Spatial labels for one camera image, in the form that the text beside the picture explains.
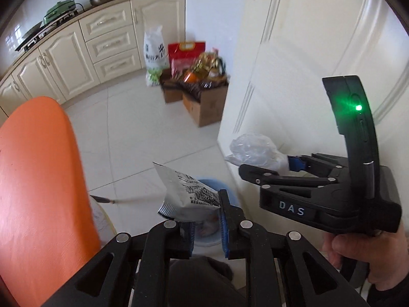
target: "human hand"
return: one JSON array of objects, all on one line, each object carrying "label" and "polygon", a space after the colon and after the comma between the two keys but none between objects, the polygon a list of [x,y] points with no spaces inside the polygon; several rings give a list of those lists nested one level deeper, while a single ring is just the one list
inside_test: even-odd
[{"label": "human hand", "polygon": [[341,268],[342,256],[369,263],[368,281],[379,291],[392,289],[409,273],[408,242],[402,223],[396,233],[382,232],[377,237],[324,233],[322,251],[328,253],[328,261],[337,269]]}]

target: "orange leather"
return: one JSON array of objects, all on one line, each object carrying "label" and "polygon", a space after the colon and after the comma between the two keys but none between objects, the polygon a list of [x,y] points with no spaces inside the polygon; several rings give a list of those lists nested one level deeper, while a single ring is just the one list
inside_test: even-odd
[{"label": "orange leather", "polygon": [[99,249],[70,121],[29,100],[0,128],[0,276],[20,307],[41,306]]}]

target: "drawer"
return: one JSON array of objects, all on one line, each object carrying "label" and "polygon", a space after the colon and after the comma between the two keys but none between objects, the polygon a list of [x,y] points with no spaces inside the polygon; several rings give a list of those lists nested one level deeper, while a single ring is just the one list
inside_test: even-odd
[{"label": "drawer", "polygon": [[101,82],[142,69],[138,49],[131,49],[94,64]]},{"label": "drawer", "polygon": [[130,2],[122,2],[114,6],[94,12],[79,20],[85,41],[133,24]]},{"label": "drawer", "polygon": [[87,42],[87,48],[93,63],[137,48],[134,27],[128,25],[91,39]]}]

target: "pot lid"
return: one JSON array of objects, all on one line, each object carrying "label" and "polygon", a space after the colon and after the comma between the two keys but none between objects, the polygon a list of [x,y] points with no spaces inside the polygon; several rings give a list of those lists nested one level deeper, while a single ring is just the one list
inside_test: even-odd
[{"label": "pot lid", "polygon": [[52,13],[54,10],[60,8],[61,6],[66,5],[66,4],[68,4],[68,5],[70,5],[70,4],[75,4],[75,1],[74,1],[74,0],[59,1],[59,2],[57,2],[57,4],[56,4],[55,6],[53,6],[51,9],[49,9],[49,10],[47,11],[46,15]]}]

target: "black cord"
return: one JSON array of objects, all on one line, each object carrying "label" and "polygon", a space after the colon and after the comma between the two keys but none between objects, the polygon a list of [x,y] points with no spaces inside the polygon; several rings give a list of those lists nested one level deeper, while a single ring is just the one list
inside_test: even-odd
[{"label": "black cord", "polygon": [[82,11],[85,12],[84,6],[81,3],[76,3],[79,4],[82,7]]}]

